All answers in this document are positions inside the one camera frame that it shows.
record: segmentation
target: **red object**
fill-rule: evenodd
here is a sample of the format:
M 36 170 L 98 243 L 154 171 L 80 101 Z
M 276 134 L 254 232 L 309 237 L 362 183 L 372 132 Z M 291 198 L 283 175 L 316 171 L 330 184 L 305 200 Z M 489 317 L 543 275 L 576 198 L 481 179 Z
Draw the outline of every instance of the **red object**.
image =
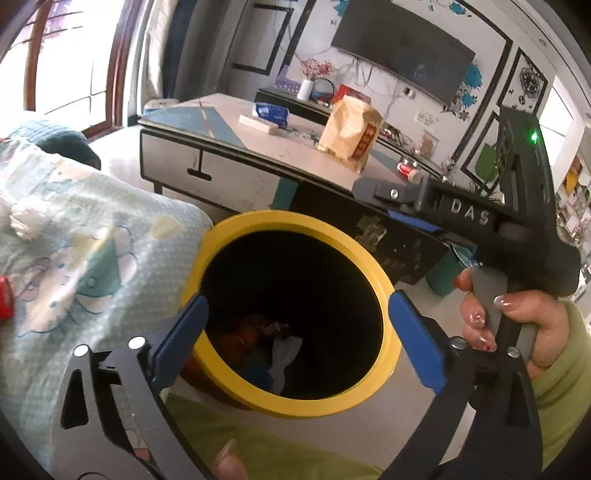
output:
M 363 157 L 365 155 L 365 152 L 367 151 L 369 146 L 372 144 L 372 141 L 374 140 L 374 136 L 377 132 L 378 132 L 378 129 L 375 128 L 375 126 L 373 126 L 373 125 L 367 126 L 367 128 L 365 129 L 365 133 L 361 137 L 361 140 L 359 141 L 359 144 L 357 145 L 357 148 L 355 149 L 355 153 L 353 154 L 354 160 L 359 160 L 359 159 L 361 159 L 361 157 Z
M 410 175 L 410 173 L 414 170 L 413 167 L 411 165 L 405 165 L 404 163 L 400 162 L 397 166 L 396 169 L 402 174 L 404 175 L 406 178 L 408 178 L 408 176 Z
M 358 90 L 355 90 L 351 87 L 347 87 L 346 85 L 341 84 L 339 89 L 336 91 L 335 96 L 332 99 L 332 104 L 334 105 L 336 102 L 343 99 L 344 96 L 349 95 L 350 97 L 358 98 L 359 100 L 363 100 L 365 103 L 371 105 L 371 97 L 361 93 Z
M 14 296 L 8 277 L 0 277 L 0 320 L 14 317 Z

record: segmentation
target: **pink flowers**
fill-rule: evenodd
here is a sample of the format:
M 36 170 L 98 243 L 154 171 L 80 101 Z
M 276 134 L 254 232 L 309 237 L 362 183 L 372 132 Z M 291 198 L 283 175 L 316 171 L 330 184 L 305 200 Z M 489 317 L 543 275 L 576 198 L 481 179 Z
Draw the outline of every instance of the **pink flowers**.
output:
M 318 61 L 313 58 L 302 60 L 301 72 L 308 80 L 316 80 L 321 77 L 328 77 L 335 72 L 335 66 L 329 61 Z

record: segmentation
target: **screw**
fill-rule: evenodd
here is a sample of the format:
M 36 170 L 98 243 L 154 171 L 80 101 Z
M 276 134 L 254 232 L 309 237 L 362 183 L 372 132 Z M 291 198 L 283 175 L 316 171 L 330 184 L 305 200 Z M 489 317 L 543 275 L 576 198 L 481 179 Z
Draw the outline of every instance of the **screw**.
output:
M 139 350 L 142 348 L 146 343 L 146 339 L 144 337 L 133 337 L 127 346 L 132 350 Z
M 507 354 L 511 357 L 511 358 L 519 358 L 521 356 L 521 352 L 515 348 L 514 346 L 510 346 L 507 349 Z
M 455 348 L 456 350 L 465 350 L 466 348 L 468 348 L 468 342 L 465 341 L 462 337 L 452 337 L 449 340 L 449 344 L 452 346 L 452 348 Z
M 88 353 L 88 346 L 87 345 L 78 345 L 74 348 L 74 356 L 85 356 Z

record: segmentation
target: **table drawer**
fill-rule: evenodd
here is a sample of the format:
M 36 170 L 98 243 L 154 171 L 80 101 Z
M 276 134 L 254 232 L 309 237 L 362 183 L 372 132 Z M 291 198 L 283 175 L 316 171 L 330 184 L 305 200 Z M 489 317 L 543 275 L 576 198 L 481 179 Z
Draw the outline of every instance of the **table drawer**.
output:
M 240 162 L 149 134 L 142 135 L 142 175 L 235 210 L 271 207 L 280 178 Z

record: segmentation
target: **television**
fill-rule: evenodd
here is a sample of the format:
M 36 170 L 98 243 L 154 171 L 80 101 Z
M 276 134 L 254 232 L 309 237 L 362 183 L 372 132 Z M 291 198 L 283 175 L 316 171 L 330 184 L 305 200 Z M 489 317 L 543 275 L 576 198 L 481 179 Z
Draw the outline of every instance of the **television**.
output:
M 447 106 L 475 55 L 390 0 L 350 0 L 332 46 L 391 71 Z

